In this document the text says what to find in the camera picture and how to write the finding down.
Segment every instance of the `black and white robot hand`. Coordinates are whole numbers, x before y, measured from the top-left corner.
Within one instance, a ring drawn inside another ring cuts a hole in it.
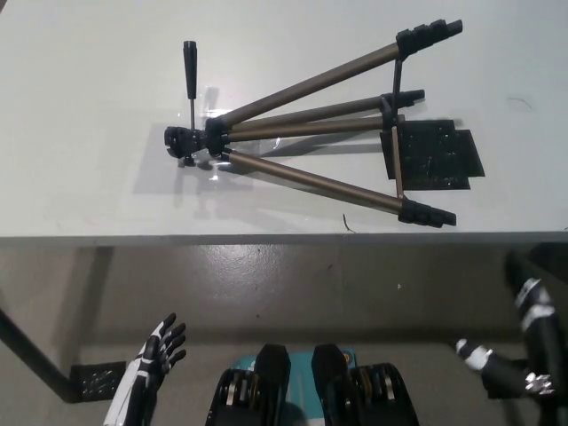
[[[170,330],[172,313],[150,335],[128,365],[106,414],[104,426],[147,426],[152,420],[157,393],[167,373],[185,356],[176,351],[185,341],[185,324]]]
[[[506,392],[509,398],[536,400],[540,404],[540,425],[568,426],[567,354],[552,299],[519,255],[508,256],[505,273],[525,340],[527,368],[465,339],[456,344],[456,351],[484,383]]]

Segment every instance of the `tripod leg lock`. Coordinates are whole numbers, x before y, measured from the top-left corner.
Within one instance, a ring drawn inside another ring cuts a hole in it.
[[[456,217],[449,211],[434,209],[420,202],[404,199],[398,213],[398,221],[441,228],[443,225],[455,226]]]
[[[444,20],[437,20],[429,25],[420,25],[412,30],[401,31],[397,34],[400,58],[404,60],[422,49],[460,34],[462,30],[461,20],[449,24],[446,24]]]

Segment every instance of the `tripod leg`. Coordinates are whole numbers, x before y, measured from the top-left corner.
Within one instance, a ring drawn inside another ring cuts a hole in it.
[[[230,130],[224,136],[224,143],[242,142],[270,138],[294,138],[299,136],[344,133],[347,131],[380,130],[383,128],[382,117],[358,118],[354,120],[333,120],[330,122],[308,122],[278,127],[261,127],[245,131]]]
[[[294,100],[321,91],[329,86],[347,80],[355,75],[391,62],[398,58],[398,45],[389,44],[378,51],[347,62],[340,67],[316,75],[308,80],[278,91],[266,98],[259,99],[246,106],[234,109],[230,113],[220,115],[216,119],[217,125],[223,129],[231,129],[235,124],[249,120],[257,115],[264,114],[274,108],[286,105]]]
[[[299,111],[297,113],[276,115],[274,117],[261,118],[250,122],[241,122],[234,125],[232,131],[244,131],[268,126],[316,122],[318,120],[339,117],[341,115],[371,111],[373,109],[378,110],[380,98],[380,96],[375,96],[374,98],[353,100],[352,102],[344,102],[342,104],[324,106],[322,108],[313,108],[306,111]]]
[[[284,124],[299,124],[306,122],[316,122],[327,118],[339,117],[341,115],[360,113],[364,111],[378,110],[381,98],[386,98],[389,103],[392,102],[392,93],[385,93],[381,96],[373,98],[353,100],[342,104],[324,106],[321,108],[313,108],[297,113],[276,115],[274,117],[261,118],[259,120],[251,120],[249,122],[241,122],[235,124],[233,131],[244,131],[251,129],[259,129],[268,126],[281,126]],[[398,107],[410,107],[417,100],[424,99],[424,91],[402,91],[398,95]]]
[[[395,215],[397,215],[402,208],[402,200],[384,193],[376,193],[374,191],[345,184],[334,179],[314,175],[307,171],[293,169],[275,162],[269,162],[261,158],[256,158],[252,155],[238,153],[231,149],[225,149],[222,158],[232,164],[262,171],[263,173],[277,178],[286,179],[292,182],[297,182],[298,184],[323,189],[331,193],[363,201]]]
[[[226,162],[247,167],[252,170],[262,171],[277,178],[286,179],[299,184],[323,189],[338,195],[357,200],[369,207],[375,207],[398,215],[398,220],[407,224],[427,225],[436,228],[442,225],[455,225],[455,214],[440,209],[434,209],[419,202],[408,199],[400,200],[384,193],[376,193],[365,188],[345,184],[334,179],[322,177],[307,171],[292,169],[291,167],[268,162],[260,158],[237,153],[232,149],[225,148],[222,158]]]

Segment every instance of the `black rubber pad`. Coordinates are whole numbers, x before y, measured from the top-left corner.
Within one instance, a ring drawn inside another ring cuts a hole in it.
[[[405,190],[469,189],[469,178],[485,176],[471,132],[456,130],[453,120],[403,122],[398,129]],[[391,134],[382,132],[381,142],[394,179]]]

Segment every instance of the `concrete floor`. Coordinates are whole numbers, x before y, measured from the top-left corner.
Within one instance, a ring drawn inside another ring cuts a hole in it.
[[[154,424],[203,424],[218,377],[263,343],[346,343],[360,365],[389,361],[422,425],[535,424],[530,402],[485,398],[446,341],[476,337],[522,355],[502,285],[506,247],[201,246],[2,248],[0,306],[66,370],[132,359],[169,312],[187,358]],[[108,402],[58,401],[2,344],[0,424],[100,425]]]

